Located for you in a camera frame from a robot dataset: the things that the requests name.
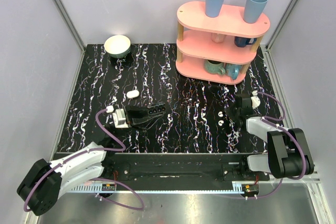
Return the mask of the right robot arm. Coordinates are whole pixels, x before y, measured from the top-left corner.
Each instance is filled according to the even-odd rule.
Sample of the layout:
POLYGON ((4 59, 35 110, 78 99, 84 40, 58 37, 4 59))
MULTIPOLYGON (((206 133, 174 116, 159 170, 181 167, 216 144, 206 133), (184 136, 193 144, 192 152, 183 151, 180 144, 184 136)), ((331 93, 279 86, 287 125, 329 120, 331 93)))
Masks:
POLYGON ((301 179, 314 172, 314 163, 302 129, 288 129, 275 122, 279 119, 255 113, 260 105, 261 92, 239 94, 225 113, 239 128, 263 140, 268 147, 266 154, 245 157, 238 167, 239 176, 250 180, 257 172, 273 175, 277 179, 301 179))

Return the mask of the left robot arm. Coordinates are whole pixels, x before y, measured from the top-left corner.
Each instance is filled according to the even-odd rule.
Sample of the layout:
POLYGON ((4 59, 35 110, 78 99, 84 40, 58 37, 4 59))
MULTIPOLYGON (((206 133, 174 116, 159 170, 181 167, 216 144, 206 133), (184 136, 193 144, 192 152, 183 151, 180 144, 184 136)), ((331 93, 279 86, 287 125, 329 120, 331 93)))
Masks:
POLYGON ((103 113, 110 113, 114 127, 120 129, 150 129, 166 112, 163 102, 147 106, 127 105, 121 109, 108 106, 97 112, 98 126, 116 142, 116 147, 106 147, 91 142, 83 149, 55 161, 36 161, 17 188, 24 201, 24 212, 35 216, 45 214, 57 200, 89 180, 107 180, 113 175, 112 165, 104 162, 107 152, 119 153, 126 149, 124 143, 105 128, 99 120, 103 113))

